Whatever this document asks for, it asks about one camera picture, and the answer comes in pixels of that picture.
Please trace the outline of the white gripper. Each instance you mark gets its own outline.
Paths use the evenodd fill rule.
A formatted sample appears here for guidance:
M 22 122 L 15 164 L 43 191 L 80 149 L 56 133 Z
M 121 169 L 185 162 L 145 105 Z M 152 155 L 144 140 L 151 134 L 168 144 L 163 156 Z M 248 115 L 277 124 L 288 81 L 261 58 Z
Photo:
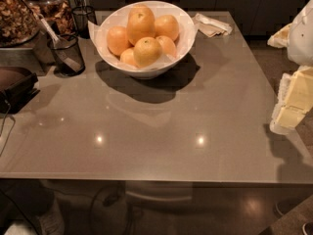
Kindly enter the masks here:
M 300 65 L 293 74 L 283 74 L 270 122 L 272 132 L 287 135 L 313 108 L 313 0 L 309 0 L 291 24 L 271 35 L 267 44 L 274 48 L 288 47 L 289 59 Z

